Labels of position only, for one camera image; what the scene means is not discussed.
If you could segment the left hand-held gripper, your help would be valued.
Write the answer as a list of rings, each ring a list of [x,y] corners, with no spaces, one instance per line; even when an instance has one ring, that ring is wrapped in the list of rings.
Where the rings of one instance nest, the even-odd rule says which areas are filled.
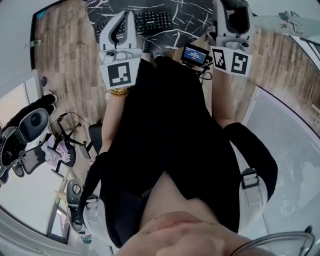
[[[124,37],[119,42],[118,30],[124,24]],[[121,11],[113,16],[99,36],[99,66],[108,90],[134,86],[143,51],[137,48],[136,24],[133,11]]]

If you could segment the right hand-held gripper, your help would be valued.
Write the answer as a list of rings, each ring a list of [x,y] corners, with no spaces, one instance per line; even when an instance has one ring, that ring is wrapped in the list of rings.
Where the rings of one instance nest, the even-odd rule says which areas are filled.
[[[229,75],[247,77],[252,55],[248,41],[255,29],[253,13],[246,0],[226,0],[226,10],[221,0],[216,0],[216,45],[211,46],[216,70]],[[235,37],[226,37],[228,32]]]

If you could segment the black keyboard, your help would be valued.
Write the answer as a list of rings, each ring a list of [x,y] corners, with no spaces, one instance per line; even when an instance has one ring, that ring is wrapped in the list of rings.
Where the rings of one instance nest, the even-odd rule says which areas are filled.
[[[100,35],[102,30],[112,17],[113,15],[108,16],[107,18],[98,20],[95,24],[93,24],[95,40],[98,44],[100,43]],[[171,13],[166,10],[135,13],[134,22],[137,35],[156,34],[173,27]]]

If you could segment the person's right forearm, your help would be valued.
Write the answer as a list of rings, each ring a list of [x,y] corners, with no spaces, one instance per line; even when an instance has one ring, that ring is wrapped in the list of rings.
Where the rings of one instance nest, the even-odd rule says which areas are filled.
[[[211,112],[222,127],[235,122],[235,110],[231,91],[230,75],[220,70],[212,72]]]

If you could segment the person's left forearm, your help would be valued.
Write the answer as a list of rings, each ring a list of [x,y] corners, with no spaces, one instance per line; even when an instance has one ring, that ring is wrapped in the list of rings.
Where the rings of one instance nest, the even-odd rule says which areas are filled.
[[[99,154],[107,152],[114,140],[122,118],[128,93],[129,87],[111,89],[109,92],[109,99],[107,100],[104,119],[102,122],[102,147]]]

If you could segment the small black screen device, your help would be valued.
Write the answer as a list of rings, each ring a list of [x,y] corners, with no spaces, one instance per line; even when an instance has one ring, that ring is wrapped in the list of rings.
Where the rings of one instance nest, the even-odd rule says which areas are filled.
[[[186,44],[180,60],[189,65],[202,67],[209,58],[209,51],[193,44]]]

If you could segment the person's black clothing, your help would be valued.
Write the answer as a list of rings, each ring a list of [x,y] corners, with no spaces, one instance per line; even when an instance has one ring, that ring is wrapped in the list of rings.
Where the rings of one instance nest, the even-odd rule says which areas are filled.
[[[195,72],[159,56],[141,61],[111,146],[87,173],[82,221],[120,250],[138,232],[163,172],[237,233],[264,211],[278,178],[276,161],[248,128],[222,128],[213,118]]]

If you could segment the black mesh office chair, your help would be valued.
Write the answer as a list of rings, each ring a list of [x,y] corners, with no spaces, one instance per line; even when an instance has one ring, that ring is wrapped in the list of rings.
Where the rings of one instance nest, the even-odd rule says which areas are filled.
[[[102,147],[102,123],[92,124],[88,127],[90,142],[97,154],[100,153]]]

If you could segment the black padded headset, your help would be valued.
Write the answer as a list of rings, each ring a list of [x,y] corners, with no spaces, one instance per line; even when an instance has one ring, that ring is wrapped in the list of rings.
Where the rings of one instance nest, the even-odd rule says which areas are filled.
[[[26,115],[19,123],[19,130],[27,143],[33,142],[45,130],[49,123],[49,114],[44,108],[38,108]]]

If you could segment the black swivel chair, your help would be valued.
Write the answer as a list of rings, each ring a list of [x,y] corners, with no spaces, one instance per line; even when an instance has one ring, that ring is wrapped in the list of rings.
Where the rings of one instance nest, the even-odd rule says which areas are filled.
[[[77,128],[80,128],[82,124],[80,122],[76,124],[69,133],[67,133],[63,128],[61,121],[68,114],[69,114],[68,112],[65,112],[55,120],[60,128],[59,133],[46,134],[43,140],[40,140],[38,142],[37,146],[27,150],[24,153],[22,159],[18,163],[19,163],[19,167],[22,169],[22,171],[25,174],[31,175],[40,165],[47,163],[45,160],[45,153],[42,151],[41,146],[43,145],[44,142],[46,142],[49,139],[51,135],[53,135],[55,138],[55,143],[53,148],[56,149],[58,143],[61,141],[64,141],[66,144],[66,148],[68,149],[68,153],[70,154],[69,162],[64,162],[62,160],[59,160],[57,166],[54,166],[54,169],[51,170],[58,177],[60,178],[64,177],[64,175],[61,174],[60,172],[61,165],[65,165],[66,167],[69,167],[69,168],[72,168],[75,165],[76,158],[77,158],[75,146],[79,147],[79,149],[84,153],[84,157],[86,159],[91,158],[89,155],[89,150],[92,144],[91,143],[87,144],[86,141],[79,142],[72,138],[72,134],[76,131]]]

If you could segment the pink and white clothes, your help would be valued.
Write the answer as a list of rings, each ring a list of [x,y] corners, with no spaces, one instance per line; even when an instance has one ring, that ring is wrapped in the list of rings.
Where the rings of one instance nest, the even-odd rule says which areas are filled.
[[[56,149],[54,149],[55,142],[55,137],[51,134],[41,146],[41,150],[45,153],[45,161],[53,167],[57,166],[60,160],[65,163],[71,160],[71,155],[68,153],[65,142],[59,142]]]

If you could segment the clear-rimmed glasses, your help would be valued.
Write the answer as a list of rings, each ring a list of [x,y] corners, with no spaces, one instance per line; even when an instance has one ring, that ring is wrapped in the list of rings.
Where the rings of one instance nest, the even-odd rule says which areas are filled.
[[[230,256],[307,256],[315,243],[313,228],[270,234],[237,248]]]

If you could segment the grey metal bracket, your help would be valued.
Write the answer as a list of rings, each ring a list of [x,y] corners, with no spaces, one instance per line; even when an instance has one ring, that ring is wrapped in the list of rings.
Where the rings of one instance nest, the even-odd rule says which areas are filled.
[[[303,34],[303,32],[300,31],[300,29],[299,29],[299,27],[301,27],[302,24],[299,23],[299,22],[297,22],[297,21],[295,21],[295,20],[293,19],[293,17],[300,17],[296,12],[294,12],[294,11],[292,11],[292,10],[291,10],[290,12],[288,12],[288,11],[279,12],[279,13],[278,13],[278,16],[279,16],[279,17],[281,18],[281,20],[283,20],[284,22],[292,25],[293,31],[294,31],[296,34],[298,34],[298,35],[302,35],[302,34]]]

